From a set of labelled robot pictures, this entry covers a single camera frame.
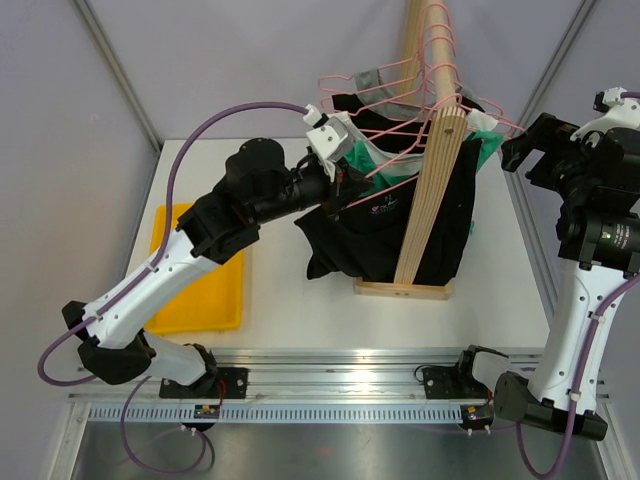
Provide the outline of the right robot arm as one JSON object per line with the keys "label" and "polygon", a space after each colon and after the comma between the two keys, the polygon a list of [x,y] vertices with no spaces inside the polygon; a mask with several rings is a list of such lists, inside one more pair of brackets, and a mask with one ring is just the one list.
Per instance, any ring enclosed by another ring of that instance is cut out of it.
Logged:
{"label": "right robot arm", "polygon": [[532,373],[508,355],[471,345],[452,366],[418,368],[429,400],[490,400],[495,416],[554,433],[601,441],[597,379],[616,304],[639,277],[639,130],[615,120],[584,128],[542,113],[502,146],[514,172],[562,199],[556,234],[563,286],[541,358]]}

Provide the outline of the green tank top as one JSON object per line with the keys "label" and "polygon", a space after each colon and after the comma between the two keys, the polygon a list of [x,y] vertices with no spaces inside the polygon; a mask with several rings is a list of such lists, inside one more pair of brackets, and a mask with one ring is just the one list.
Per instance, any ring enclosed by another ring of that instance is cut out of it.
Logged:
{"label": "green tank top", "polygon": [[[468,146],[473,140],[480,141],[479,153],[476,155],[476,171],[479,171],[496,153],[504,141],[504,136],[490,131],[475,131],[467,136],[463,145]],[[394,153],[384,152],[378,147],[375,147],[371,142],[359,141],[353,149],[346,154],[345,158],[351,167],[363,174],[368,174],[385,164],[394,156]],[[400,160],[386,166],[372,176],[374,185],[364,193],[364,196],[373,195],[374,193],[391,188],[409,179],[421,170],[421,166],[421,153],[402,157]]]}

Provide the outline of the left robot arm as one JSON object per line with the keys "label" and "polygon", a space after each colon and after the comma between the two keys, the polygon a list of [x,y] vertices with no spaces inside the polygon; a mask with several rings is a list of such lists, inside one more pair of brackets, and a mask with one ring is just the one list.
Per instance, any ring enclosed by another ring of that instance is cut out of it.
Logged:
{"label": "left robot arm", "polygon": [[320,134],[308,142],[306,155],[287,168],[277,141],[246,141],[226,160],[222,179],[165,231],[145,264],[104,297],[63,308],[81,340],[86,370],[109,385],[144,375],[172,381],[195,397],[213,392],[218,367],[209,351],[167,341],[143,326],[190,284],[257,242],[261,225],[319,204],[341,208],[371,188],[371,179],[346,160],[357,143],[352,136]]}

